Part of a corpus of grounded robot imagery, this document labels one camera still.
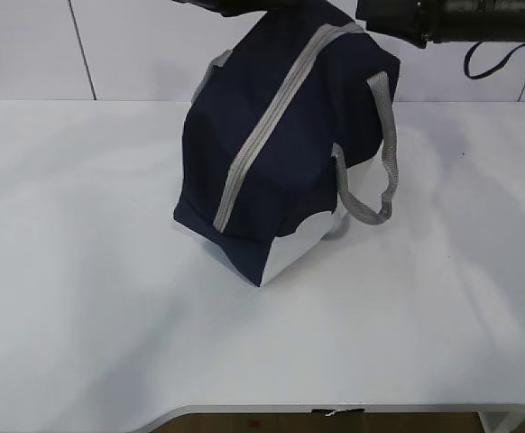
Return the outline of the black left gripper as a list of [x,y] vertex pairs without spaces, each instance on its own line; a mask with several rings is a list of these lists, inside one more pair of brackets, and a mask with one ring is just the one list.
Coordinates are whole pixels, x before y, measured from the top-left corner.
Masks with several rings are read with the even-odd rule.
[[326,10],[325,1],[291,0],[176,0],[179,4],[194,5],[223,17],[236,17],[254,12],[319,14]]

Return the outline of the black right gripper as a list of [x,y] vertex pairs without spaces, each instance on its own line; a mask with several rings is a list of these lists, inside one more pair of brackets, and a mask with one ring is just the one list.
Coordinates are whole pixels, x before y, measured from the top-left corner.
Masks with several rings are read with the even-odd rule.
[[525,43],[525,0],[362,0],[355,18],[421,49],[430,42]]

